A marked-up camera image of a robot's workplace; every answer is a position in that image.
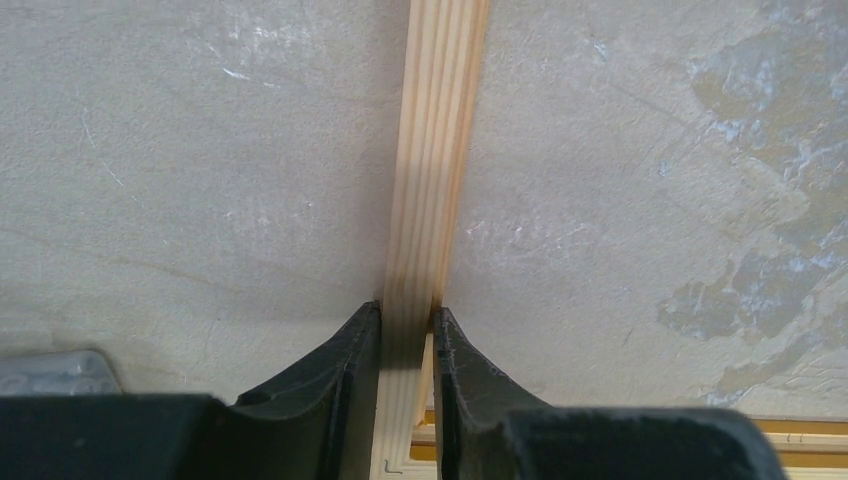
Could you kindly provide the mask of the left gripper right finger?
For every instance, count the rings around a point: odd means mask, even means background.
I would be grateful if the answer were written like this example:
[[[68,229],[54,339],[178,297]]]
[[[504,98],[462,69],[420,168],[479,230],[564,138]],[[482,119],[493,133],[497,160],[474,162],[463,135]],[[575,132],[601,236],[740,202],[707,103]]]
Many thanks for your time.
[[[764,434],[714,408],[556,407],[433,315],[441,479],[783,479]]]

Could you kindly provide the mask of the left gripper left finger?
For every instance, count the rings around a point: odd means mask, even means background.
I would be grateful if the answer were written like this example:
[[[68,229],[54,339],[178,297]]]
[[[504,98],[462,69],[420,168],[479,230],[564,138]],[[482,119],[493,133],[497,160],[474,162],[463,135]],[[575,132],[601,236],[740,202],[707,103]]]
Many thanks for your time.
[[[381,312],[228,405],[208,394],[6,397],[5,479],[336,479],[368,473]]]

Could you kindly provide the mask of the orange wooden picture frame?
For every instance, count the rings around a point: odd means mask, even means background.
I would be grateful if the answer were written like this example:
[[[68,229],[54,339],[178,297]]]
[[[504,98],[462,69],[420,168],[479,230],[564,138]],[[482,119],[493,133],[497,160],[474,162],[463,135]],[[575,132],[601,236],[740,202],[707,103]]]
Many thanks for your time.
[[[374,479],[429,314],[565,405],[847,415],[843,1],[415,1]]]

